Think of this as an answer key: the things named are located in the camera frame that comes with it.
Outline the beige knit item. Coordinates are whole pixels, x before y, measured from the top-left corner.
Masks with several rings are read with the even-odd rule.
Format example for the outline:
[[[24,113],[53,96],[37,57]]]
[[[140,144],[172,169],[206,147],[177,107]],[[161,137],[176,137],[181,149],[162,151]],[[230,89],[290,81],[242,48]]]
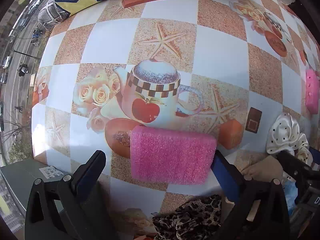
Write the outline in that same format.
[[[273,179],[281,181],[283,178],[283,168],[276,158],[269,155],[265,159],[241,171],[241,174],[243,176],[250,176],[257,181],[271,182]]]

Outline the leopard print scarf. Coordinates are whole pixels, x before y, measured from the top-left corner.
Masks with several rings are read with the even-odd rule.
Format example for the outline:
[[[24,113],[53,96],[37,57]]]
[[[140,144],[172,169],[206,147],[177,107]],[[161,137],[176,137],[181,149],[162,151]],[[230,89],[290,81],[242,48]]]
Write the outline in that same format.
[[[155,239],[213,239],[220,229],[222,197],[214,194],[190,200],[172,213],[155,215]]]

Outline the white polka dot scrunchie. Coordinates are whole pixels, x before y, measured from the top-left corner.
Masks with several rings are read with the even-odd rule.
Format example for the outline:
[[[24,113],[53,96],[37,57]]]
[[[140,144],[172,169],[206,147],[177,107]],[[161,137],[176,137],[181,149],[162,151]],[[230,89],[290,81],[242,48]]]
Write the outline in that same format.
[[[281,113],[271,126],[266,152],[270,155],[286,151],[307,165],[311,165],[313,157],[309,151],[306,135],[300,131],[298,121],[290,113]]]

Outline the pink sponge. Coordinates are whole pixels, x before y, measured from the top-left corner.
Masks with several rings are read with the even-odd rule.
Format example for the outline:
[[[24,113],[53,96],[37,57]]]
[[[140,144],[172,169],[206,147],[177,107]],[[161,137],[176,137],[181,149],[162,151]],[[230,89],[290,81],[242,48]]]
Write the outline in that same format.
[[[319,80],[313,69],[306,70],[305,105],[311,114],[319,110]]]
[[[209,134],[137,126],[130,135],[131,177],[151,183],[203,184],[216,147]]]

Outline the grey white storage box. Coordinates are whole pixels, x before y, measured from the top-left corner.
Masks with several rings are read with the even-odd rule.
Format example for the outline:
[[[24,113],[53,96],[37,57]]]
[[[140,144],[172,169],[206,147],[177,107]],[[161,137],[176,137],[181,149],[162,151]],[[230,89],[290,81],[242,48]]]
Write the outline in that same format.
[[[71,163],[69,161],[46,165],[35,159],[25,159],[1,167],[1,175],[23,217],[26,214],[29,195],[36,179],[40,178],[44,182],[57,181],[70,173]]]

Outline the checkered tablecloth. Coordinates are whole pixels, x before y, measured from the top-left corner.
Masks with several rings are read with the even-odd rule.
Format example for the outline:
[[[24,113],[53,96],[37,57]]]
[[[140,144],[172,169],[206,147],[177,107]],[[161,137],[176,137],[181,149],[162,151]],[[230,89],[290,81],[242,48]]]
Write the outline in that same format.
[[[281,0],[238,0],[197,25],[58,24],[34,83],[34,158],[69,161],[73,173],[105,152],[99,181],[119,238],[153,236],[154,214],[212,194],[218,183],[213,172],[191,186],[133,179],[135,126],[209,134],[244,169],[267,155],[268,132],[288,112],[319,148],[319,114],[305,105],[306,70],[319,71],[307,19]]]

